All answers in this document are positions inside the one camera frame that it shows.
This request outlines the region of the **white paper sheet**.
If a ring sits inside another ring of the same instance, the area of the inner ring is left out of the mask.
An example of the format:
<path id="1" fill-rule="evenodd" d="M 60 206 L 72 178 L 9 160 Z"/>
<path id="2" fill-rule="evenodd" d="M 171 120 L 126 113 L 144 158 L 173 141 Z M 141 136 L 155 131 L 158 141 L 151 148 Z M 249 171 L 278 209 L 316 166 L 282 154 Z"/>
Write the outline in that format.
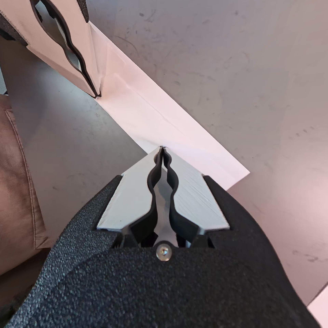
<path id="1" fill-rule="evenodd" d="M 308 310 L 322 328 L 328 327 L 328 294 L 323 290 L 308 306 Z"/>
<path id="2" fill-rule="evenodd" d="M 250 172 L 92 22 L 97 103 L 146 153 L 165 146 L 228 190 Z"/>

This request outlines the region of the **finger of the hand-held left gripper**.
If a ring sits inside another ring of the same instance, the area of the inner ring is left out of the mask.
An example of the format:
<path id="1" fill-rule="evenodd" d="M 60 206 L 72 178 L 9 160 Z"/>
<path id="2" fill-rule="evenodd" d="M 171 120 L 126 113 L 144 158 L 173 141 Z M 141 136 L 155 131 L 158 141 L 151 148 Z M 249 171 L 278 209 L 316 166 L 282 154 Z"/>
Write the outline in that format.
<path id="1" fill-rule="evenodd" d="M 91 97 L 101 96 L 100 76 L 86 1 L 41 1 L 58 27 L 62 58 L 55 69 Z"/>
<path id="2" fill-rule="evenodd" d="M 55 70 L 55 64 L 62 58 L 60 55 L 63 52 L 59 50 L 55 38 L 44 28 L 33 2 L 5 0 L 0 3 L 1 14 L 22 34 L 28 44 L 26 48 Z"/>

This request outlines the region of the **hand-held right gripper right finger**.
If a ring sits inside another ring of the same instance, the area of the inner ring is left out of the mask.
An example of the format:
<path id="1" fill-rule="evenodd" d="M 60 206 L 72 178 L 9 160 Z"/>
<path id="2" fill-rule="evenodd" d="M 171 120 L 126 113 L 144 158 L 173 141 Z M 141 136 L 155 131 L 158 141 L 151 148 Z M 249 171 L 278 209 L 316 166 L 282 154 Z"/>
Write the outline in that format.
<path id="1" fill-rule="evenodd" d="M 170 226 L 189 247 L 209 247 L 209 232 L 230 229 L 224 213 L 208 186 L 205 176 L 194 166 L 163 149 L 170 196 Z"/>

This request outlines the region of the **grey desk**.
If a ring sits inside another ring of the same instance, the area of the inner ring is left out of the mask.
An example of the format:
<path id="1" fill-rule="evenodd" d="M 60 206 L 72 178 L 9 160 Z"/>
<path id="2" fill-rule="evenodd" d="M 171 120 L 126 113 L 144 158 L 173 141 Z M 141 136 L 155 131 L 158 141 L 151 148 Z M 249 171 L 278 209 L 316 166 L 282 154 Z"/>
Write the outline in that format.
<path id="1" fill-rule="evenodd" d="M 229 193 L 308 305 L 327 283 L 327 1 L 87 1 L 90 20 L 250 174 Z M 1 38 L 51 243 L 145 152 L 83 91 Z"/>

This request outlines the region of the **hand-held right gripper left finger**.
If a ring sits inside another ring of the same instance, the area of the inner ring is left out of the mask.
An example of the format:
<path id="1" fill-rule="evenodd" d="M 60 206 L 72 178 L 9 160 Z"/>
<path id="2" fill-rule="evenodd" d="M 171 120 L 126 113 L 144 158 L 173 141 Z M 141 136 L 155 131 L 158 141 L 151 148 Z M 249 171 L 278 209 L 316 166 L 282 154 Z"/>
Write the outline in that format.
<path id="1" fill-rule="evenodd" d="M 97 230 L 119 233 L 136 245 L 154 233 L 158 222 L 154 186 L 161 178 L 162 158 L 159 146 L 121 174 Z"/>

